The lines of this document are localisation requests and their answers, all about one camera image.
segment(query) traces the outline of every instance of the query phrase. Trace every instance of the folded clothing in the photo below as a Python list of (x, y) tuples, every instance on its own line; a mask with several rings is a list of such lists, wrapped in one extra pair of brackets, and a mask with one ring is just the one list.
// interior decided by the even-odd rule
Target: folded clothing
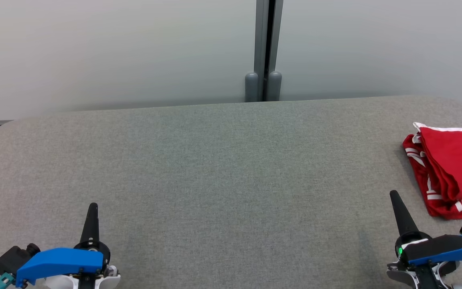
[(462, 128), (433, 128), (415, 122), (418, 133), (403, 147), (431, 216), (462, 218)]

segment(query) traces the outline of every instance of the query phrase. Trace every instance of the white wall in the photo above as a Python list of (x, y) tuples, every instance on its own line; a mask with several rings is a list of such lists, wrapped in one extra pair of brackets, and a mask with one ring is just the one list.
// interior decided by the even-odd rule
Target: white wall
[(282, 100), (462, 101), (462, 1), (285, 0), (276, 70)]
[(255, 0), (0, 0), (0, 120), (244, 101)]

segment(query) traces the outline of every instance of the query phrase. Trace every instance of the gray fabric surface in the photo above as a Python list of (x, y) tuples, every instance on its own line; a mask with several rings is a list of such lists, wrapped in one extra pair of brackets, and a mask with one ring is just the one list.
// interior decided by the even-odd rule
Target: gray fabric surface
[[(397, 189), (431, 218), (401, 147), (448, 99), (216, 104), (58, 114), (0, 127), (0, 255), (79, 241), (90, 202), (119, 288), (406, 288), (387, 278)], [(447, 281), (462, 282), (462, 266)]]

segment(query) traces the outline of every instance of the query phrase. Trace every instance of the teal connector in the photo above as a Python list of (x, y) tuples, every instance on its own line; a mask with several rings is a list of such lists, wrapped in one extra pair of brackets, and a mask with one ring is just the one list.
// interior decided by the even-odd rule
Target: teal connector
[(15, 281), (15, 278), (12, 275), (5, 273), (0, 277), (0, 289), (6, 289), (8, 286), (12, 285), (12, 282)]

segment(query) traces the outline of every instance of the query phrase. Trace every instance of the red cloth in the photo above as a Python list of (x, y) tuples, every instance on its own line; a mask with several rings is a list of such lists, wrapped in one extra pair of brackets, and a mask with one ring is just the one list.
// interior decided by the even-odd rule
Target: red cloth
[(429, 215), (462, 218), (462, 128), (414, 126), (403, 147)]

